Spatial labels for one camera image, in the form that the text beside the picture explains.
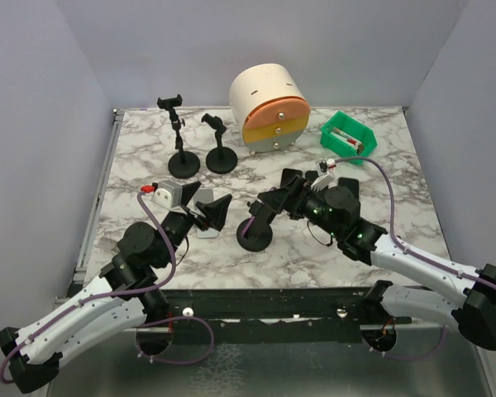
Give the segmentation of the silver folding phone stand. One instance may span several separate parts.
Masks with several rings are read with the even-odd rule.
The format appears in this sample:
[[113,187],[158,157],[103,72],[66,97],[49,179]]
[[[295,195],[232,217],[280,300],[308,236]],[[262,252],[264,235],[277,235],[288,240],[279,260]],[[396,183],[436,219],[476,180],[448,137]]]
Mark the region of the silver folding phone stand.
[[[207,203],[211,203],[213,200],[214,200],[213,189],[200,188],[193,197],[193,204],[194,204],[194,209],[195,209],[196,213],[198,215],[203,216],[204,218],[207,218],[207,214],[204,213],[200,209],[200,207],[197,206],[197,203],[207,204]],[[213,227],[210,227],[206,231],[198,229],[196,232],[196,237],[200,240],[214,239],[214,238],[217,238],[218,235],[219,235],[219,231],[217,231]]]

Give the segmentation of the black adjustable phone stand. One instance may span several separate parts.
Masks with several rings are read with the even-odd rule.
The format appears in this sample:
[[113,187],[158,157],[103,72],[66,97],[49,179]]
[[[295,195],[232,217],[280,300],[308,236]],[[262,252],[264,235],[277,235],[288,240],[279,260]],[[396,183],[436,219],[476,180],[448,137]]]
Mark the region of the black adjustable phone stand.
[[171,128],[175,132],[176,152],[169,159],[168,171],[177,179],[189,179],[199,171],[200,160],[193,152],[184,149],[184,141],[180,130],[185,126],[185,121],[180,119],[176,112],[176,108],[180,107],[182,103],[183,98],[180,94],[173,98],[157,99],[158,108],[169,113]]

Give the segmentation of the black round-base phone stand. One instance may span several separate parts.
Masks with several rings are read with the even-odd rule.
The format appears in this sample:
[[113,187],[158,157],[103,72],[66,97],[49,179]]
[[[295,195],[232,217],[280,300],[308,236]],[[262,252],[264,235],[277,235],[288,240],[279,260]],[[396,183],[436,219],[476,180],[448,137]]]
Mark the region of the black round-base phone stand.
[[237,166],[238,158],[233,149],[222,144],[222,136],[227,131],[222,119],[205,113],[201,122],[207,123],[213,130],[217,146],[211,149],[206,156],[207,168],[218,175],[231,173]]

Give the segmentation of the small black phone stand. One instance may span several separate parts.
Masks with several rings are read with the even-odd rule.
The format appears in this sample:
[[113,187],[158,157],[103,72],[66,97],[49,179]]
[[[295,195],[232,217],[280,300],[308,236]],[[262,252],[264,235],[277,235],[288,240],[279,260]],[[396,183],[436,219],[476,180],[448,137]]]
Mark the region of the small black phone stand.
[[[247,204],[249,210],[250,210],[250,205],[253,202]],[[241,232],[240,225],[241,223],[239,224],[236,230],[236,239],[239,245],[246,251],[261,252],[265,248],[267,248],[269,244],[272,242],[273,229],[271,227],[271,224],[256,225],[253,222],[246,238],[242,238],[240,236],[240,232]]]

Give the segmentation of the purple phone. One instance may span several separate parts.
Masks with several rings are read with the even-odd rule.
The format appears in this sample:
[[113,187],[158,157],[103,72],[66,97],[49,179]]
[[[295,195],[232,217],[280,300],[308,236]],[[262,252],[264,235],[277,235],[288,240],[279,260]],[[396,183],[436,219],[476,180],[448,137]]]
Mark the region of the purple phone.
[[256,212],[253,212],[249,218],[247,218],[245,221],[243,221],[240,225],[241,227],[241,232],[240,232],[240,236],[242,238],[246,238],[246,236],[248,235],[248,232],[250,230],[250,227],[252,225],[252,223],[255,221],[255,218],[257,216],[257,213]]

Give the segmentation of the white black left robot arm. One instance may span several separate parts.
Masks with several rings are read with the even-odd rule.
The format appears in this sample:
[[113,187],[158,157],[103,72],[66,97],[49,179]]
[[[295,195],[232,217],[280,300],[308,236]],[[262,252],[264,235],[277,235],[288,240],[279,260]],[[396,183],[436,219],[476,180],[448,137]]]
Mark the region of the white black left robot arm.
[[0,348],[5,358],[0,365],[0,382],[14,384],[30,394],[49,384],[60,369],[90,347],[127,328],[157,325],[173,327],[178,321],[193,321],[193,315],[174,316],[162,287],[174,277],[176,251],[196,227],[221,231],[232,196],[211,203],[188,201],[201,184],[182,186],[181,199],[159,221],[143,198],[157,184],[143,187],[138,204],[149,217],[135,222],[117,243],[118,252],[97,276],[53,312],[24,328],[0,331]]

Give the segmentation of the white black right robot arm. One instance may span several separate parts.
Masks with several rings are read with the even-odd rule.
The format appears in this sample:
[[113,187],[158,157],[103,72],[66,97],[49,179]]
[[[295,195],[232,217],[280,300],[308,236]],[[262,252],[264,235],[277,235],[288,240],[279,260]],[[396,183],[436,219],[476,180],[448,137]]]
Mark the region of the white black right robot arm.
[[366,265],[419,283],[416,291],[378,282],[363,303],[372,323],[389,317],[415,317],[454,326],[469,342],[496,351],[496,266],[482,269],[447,261],[402,242],[393,231],[360,215],[354,191],[335,180],[332,167],[319,171],[285,169],[279,187],[258,194],[250,218],[236,231],[247,251],[261,252],[273,239],[270,224],[280,213],[321,228],[340,251]]

